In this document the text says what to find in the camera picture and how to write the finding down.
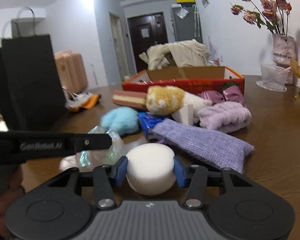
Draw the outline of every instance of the orange cloth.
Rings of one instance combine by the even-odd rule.
[[[71,113],[77,113],[80,108],[92,109],[98,103],[100,97],[100,94],[92,95],[86,103],[78,107],[68,108],[68,111]]]

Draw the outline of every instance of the pink suitcase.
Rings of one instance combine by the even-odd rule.
[[[88,79],[80,53],[63,51],[55,54],[61,85],[79,94],[88,87]]]

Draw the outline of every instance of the iridescent plastic bag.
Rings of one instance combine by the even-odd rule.
[[[105,131],[96,126],[89,133],[99,134]],[[66,157],[60,162],[60,170],[78,167],[81,172],[92,171],[95,167],[104,164],[114,165],[121,156],[127,154],[127,148],[121,137],[114,131],[106,132],[112,138],[112,146],[109,149],[97,151],[82,151],[74,156]]]

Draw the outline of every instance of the lavender fuzzy cloth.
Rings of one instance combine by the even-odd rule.
[[[229,167],[240,173],[245,156],[254,149],[249,143],[228,134],[184,125],[170,119],[158,123],[152,132],[197,159],[214,163],[218,168]]]
[[[246,127],[251,121],[251,113],[237,102],[223,102],[208,106],[199,112],[200,126],[211,130],[230,133]]]

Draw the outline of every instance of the metal screw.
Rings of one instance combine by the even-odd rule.
[[[196,198],[191,198],[186,201],[186,205],[188,207],[199,207],[201,205],[201,201]]]
[[[107,208],[107,207],[112,207],[114,205],[114,202],[110,198],[104,198],[104,199],[99,200],[98,205],[100,207]]]

